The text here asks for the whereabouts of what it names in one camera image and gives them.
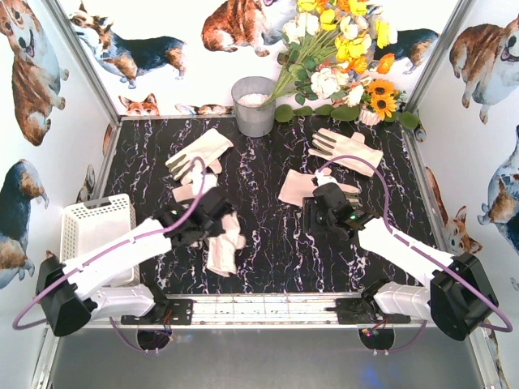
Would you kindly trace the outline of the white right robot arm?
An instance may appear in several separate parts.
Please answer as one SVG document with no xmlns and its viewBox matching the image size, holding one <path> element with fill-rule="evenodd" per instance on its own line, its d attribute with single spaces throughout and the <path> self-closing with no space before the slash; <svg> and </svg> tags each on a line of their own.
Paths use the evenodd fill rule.
<svg viewBox="0 0 519 389">
<path fill-rule="evenodd" d="M 381 314 L 432 321 L 448 337 L 462 341 L 491 314 L 496 297 L 479 259 L 455 256 L 387 226 L 384 219 L 354 207 L 336 183 L 317 187 L 302 201 L 303 230 L 377 254 L 416 279 L 418 285 L 377 281 L 366 292 Z"/>
</svg>

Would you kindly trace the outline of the grey striped work glove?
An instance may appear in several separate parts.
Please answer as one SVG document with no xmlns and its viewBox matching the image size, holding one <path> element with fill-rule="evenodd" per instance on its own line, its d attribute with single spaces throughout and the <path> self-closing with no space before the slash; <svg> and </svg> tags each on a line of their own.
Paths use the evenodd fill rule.
<svg viewBox="0 0 519 389">
<path fill-rule="evenodd" d="M 172 190 L 174 200 L 178 203 L 193 199 L 199 193 L 199 189 L 192 184 L 176 187 Z"/>
</svg>

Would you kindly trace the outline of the white glove green fingers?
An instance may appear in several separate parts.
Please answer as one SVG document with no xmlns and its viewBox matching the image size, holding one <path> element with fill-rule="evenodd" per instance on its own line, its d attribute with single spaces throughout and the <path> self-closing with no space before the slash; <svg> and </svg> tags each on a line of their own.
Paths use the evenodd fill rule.
<svg viewBox="0 0 519 389">
<path fill-rule="evenodd" d="M 317 188 L 312 182 L 313 173 L 300 173 L 290 169 L 281 187 L 278 199 L 283 203 L 288 203 L 297 207 L 302 207 L 303 199 L 312 197 L 313 191 Z M 360 189 L 348 184 L 337 182 L 341 190 L 347 194 L 357 195 Z"/>
</svg>

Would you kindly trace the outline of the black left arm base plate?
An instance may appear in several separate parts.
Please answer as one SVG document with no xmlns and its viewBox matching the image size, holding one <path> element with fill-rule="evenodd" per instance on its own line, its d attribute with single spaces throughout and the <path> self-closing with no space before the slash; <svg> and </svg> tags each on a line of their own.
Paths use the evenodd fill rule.
<svg viewBox="0 0 519 389">
<path fill-rule="evenodd" d="M 149 285 L 155 306 L 146 315 L 123 315 L 123 325 L 191 325 L 194 301 L 188 298 L 169 298 L 157 285 Z"/>
</svg>

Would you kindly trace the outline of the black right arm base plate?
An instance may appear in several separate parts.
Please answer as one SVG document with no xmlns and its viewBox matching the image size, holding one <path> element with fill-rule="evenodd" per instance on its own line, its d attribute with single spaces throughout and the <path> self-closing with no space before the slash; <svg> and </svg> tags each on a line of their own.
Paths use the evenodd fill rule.
<svg viewBox="0 0 519 389">
<path fill-rule="evenodd" d="M 410 316 L 384 313 L 375 303 L 374 294 L 362 293 L 360 297 L 344 297 L 335 300 L 335 305 L 326 307 L 333 312 L 339 324 L 407 324 Z"/>
</svg>

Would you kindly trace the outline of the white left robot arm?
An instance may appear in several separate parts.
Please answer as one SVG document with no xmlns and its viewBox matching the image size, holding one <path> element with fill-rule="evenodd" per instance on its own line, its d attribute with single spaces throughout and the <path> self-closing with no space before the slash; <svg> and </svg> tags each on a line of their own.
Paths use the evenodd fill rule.
<svg viewBox="0 0 519 389">
<path fill-rule="evenodd" d="M 234 204 L 213 187 L 189 207 L 172 202 L 114 241 L 74 259 L 50 256 L 42 264 L 36 293 L 55 336 L 68 336 L 100 318 L 131 316 L 159 323 L 172 310 L 156 286 L 112 286 L 112 281 L 152 257 L 224 232 L 222 219 Z"/>
</svg>

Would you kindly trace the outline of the long white glove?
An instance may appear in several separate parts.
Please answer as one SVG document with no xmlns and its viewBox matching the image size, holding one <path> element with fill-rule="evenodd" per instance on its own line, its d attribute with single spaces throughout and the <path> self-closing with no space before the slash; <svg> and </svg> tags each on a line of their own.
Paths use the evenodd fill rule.
<svg viewBox="0 0 519 389">
<path fill-rule="evenodd" d="M 207 249 L 207 269 L 223 277 L 237 274 L 236 253 L 246 245 L 237 212 L 224 214 L 216 220 L 198 243 Z"/>
</svg>

